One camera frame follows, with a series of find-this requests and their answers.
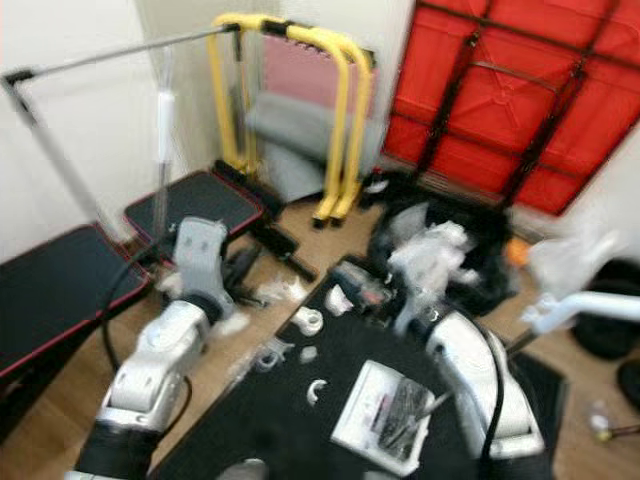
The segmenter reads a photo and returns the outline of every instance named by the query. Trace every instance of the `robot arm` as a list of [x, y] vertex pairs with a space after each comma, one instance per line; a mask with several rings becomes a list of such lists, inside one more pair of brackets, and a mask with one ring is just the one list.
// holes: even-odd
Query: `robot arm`
[[233, 312], [220, 268], [226, 234], [219, 222], [183, 220], [174, 260], [185, 295], [141, 332], [66, 479], [146, 477], [184, 376], [199, 358], [213, 324]]

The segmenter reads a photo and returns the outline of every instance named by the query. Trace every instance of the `black weight bench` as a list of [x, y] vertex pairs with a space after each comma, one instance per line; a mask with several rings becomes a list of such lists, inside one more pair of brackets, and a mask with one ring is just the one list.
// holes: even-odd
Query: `black weight bench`
[[[0, 442], [98, 325], [99, 303], [126, 254], [86, 225], [0, 265]], [[130, 270], [111, 307], [150, 285]]]
[[[271, 221], [268, 209], [262, 205], [248, 188], [237, 185], [228, 171], [192, 173], [167, 188], [166, 225], [179, 225], [183, 218], [196, 216], [212, 221], [222, 221], [229, 238], [245, 233], [251, 235], [278, 259], [296, 271], [307, 281], [315, 280], [316, 273], [294, 257], [298, 242]], [[151, 243], [153, 235], [153, 194], [147, 195], [125, 209], [125, 220]], [[167, 259], [173, 256], [173, 242], [167, 241], [160, 251]]]

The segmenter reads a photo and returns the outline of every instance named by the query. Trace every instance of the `white pipe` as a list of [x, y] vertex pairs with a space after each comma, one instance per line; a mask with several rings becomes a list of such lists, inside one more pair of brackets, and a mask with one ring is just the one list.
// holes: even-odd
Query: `white pipe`
[[549, 333], [578, 313], [591, 313], [640, 323], [640, 297], [613, 293], [578, 292], [565, 297], [532, 322], [536, 335]]

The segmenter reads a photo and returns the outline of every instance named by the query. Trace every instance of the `red trim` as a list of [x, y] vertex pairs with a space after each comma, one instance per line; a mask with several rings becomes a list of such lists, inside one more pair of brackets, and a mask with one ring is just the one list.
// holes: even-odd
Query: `red trim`
[[[253, 204], [253, 206], [257, 210], [255, 215], [249, 217], [246, 221], [242, 222], [236, 228], [234, 228], [233, 230], [229, 231], [229, 235], [230, 236], [233, 236], [238, 231], [246, 228], [248, 225], [250, 225], [253, 222], [255, 222], [258, 218], [260, 218], [264, 214], [264, 208], [262, 207], [262, 205], [260, 205], [257, 202], [257, 200], [255, 198], [253, 198], [252, 195], [249, 194], [249, 192], [245, 191], [244, 189], [241, 189], [237, 185], [234, 185], [234, 184], [228, 182], [224, 177], [222, 177], [221, 175], [218, 175], [217, 173], [207, 172], [207, 171], [204, 171], [204, 170], [198, 170], [198, 171], [190, 173], [189, 175], [185, 175], [184, 177], [182, 177], [182, 178], [176, 180], [175, 182], [173, 182], [171, 185], [173, 185], [175, 183], [178, 183], [178, 182], [181, 182], [183, 180], [186, 180], [189, 177], [193, 177], [195, 175], [202, 174], [202, 173], [205, 173], [207, 175], [211, 175], [212, 177], [216, 177], [218, 180], [220, 180], [222, 183], [224, 183], [228, 188], [233, 190], [237, 195], [243, 197], [245, 200], [247, 200], [251, 204]], [[153, 193], [151, 193], [149, 195], [145, 195], [144, 197], [140, 198], [139, 200], [136, 200], [135, 202], [133, 202], [127, 208], [131, 208], [131, 207], [133, 207], [135, 205], [138, 205], [139, 203], [142, 203], [145, 200], [151, 198], [153, 195], [154, 195]], [[142, 240], [144, 242], [146, 242], [147, 244], [151, 243], [152, 239], [151, 239], [151, 236], [149, 235], [149, 233], [147, 233], [142, 227], [140, 227], [140, 225], [138, 225], [133, 219], [128, 217], [126, 213], [123, 215], [123, 218], [124, 218], [124, 221], [126, 223], [128, 223], [131, 226], [131, 228], [133, 228], [138, 233], [138, 235], [140, 235], [142, 237]]]
[[[115, 245], [113, 242], [111, 242], [111, 240], [109, 240], [104, 231], [102, 230], [102, 228], [98, 227], [97, 225], [82, 225], [80, 227], [74, 228], [73, 230], [70, 230], [62, 235], [59, 235], [55, 238], [53, 238], [52, 240], [49, 240], [48, 242], [45, 242], [41, 245], [38, 245], [37, 247], [32, 248], [31, 250], [28, 250], [27, 252], [23, 253], [22, 255], [19, 256], [23, 256], [23, 255], [28, 255], [29, 253], [38, 250], [56, 240], [59, 240], [60, 238], [69, 235], [70, 233], [76, 232], [78, 230], [83, 230], [86, 228], [93, 228], [95, 229], [99, 234], [100, 237], [102, 238], [102, 240], [107, 244], [107, 247], [111, 248], [116, 254], [118, 254], [119, 256], [123, 257], [125, 260], [129, 260], [130, 257], [129, 255], [124, 251], [124, 249], [122, 249], [122, 247]], [[115, 308], [118, 307], [119, 305], [125, 303], [126, 301], [130, 300], [131, 298], [135, 297], [136, 295], [138, 295], [142, 290], [144, 290], [150, 283], [150, 278], [149, 275], [147, 274], [147, 272], [145, 272], [139, 265], [136, 265], [134, 268], [136, 268], [138, 270], [138, 272], [141, 274], [141, 280], [142, 283], [140, 284], [140, 286], [134, 290], [132, 290], [131, 292], [127, 293], [126, 295], [123, 295], [120, 298], [115, 299], [113, 302], [111, 302], [111, 304], [109, 305], [109, 308]], [[84, 320], [81, 320], [80, 322], [78, 322], [77, 324], [75, 324], [73, 327], [65, 330], [63, 333], [57, 335], [56, 337], [52, 338], [51, 340], [49, 340], [48, 342], [42, 344], [40, 347], [36, 348], [35, 350], [33, 350], [32, 352], [28, 353], [27, 355], [25, 355], [24, 357], [22, 357], [20, 360], [14, 362], [13, 364], [11, 364], [10, 366], [6, 367], [4, 370], [0, 371], [0, 377], [3, 377], [4, 375], [6, 375], [9, 372], [12, 372], [13, 370], [17, 369], [18, 367], [20, 367], [21, 365], [25, 364], [27, 361], [31, 360], [32, 358], [36, 357], [37, 355], [39, 355], [40, 353], [42, 353], [43, 351], [47, 350], [48, 348], [51, 348], [54, 344], [58, 343], [59, 341], [69, 337], [71, 334], [73, 334], [74, 332], [76, 332], [77, 330], [81, 329], [82, 327], [86, 326], [87, 324], [91, 323], [92, 321], [94, 321], [96, 318], [98, 318], [98, 315], [100, 315], [101, 311], [96, 311], [95, 315], [93, 316], [93, 318], [87, 318]]]

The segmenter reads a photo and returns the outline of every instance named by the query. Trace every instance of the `wooden floor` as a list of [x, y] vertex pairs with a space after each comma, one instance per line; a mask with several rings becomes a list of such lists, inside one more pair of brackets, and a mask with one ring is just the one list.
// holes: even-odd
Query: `wooden floor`
[[[363, 253], [371, 226], [379, 211], [355, 212], [343, 228], [316, 232], [310, 228], [311, 205], [289, 208], [282, 224], [300, 241], [299, 254], [321, 274], [347, 252]], [[266, 255], [256, 264], [248, 283], [258, 285], [282, 272], [293, 275]], [[524, 326], [519, 312], [536, 296], [531, 279], [522, 275], [522, 293], [484, 319], [499, 334], [512, 338]], [[251, 352], [268, 339], [295, 310], [280, 303], [267, 310], [246, 310], [250, 325], [234, 336], [212, 342], [192, 373], [194, 398], [183, 420], [163, 441], [154, 457], [157, 463], [191, 425], [242, 371]], [[121, 356], [132, 350], [137, 332], [159, 312], [152, 294], [113, 321], [116, 347]], [[529, 352], [564, 373], [570, 395], [558, 446], [555, 472], [558, 479], [640, 479], [640, 436], [620, 438], [609, 444], [593, 439], [586, 412], [596, 399], [606, 401], [620, 425], [640, 422], [615, 388], [617, 363], [597, 360], [584, 353], [566, 332], [538, 340]], [[78, 455], [93, 422], [111, 373], [100, 338], [94, 334], [49, 386], [11, 436], [0, 446], [0, 479], [62, 478]]]

